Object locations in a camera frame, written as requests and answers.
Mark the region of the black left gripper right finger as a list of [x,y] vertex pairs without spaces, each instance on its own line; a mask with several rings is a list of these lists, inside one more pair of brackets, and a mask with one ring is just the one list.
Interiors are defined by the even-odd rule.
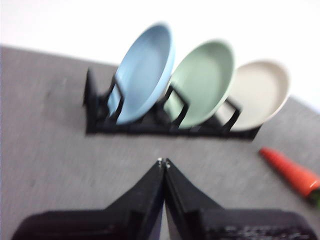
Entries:
[[224,208],[170,159],[164,162],[165,203],[183,240],[316,240],[307,220],[281,209]]

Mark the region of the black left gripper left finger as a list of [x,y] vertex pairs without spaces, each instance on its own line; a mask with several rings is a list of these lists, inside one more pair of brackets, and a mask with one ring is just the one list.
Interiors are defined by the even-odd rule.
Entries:
[[55,210],[25,218],[14,240],[148,240],[157,239],[164,202],[163,160],[104,209]]

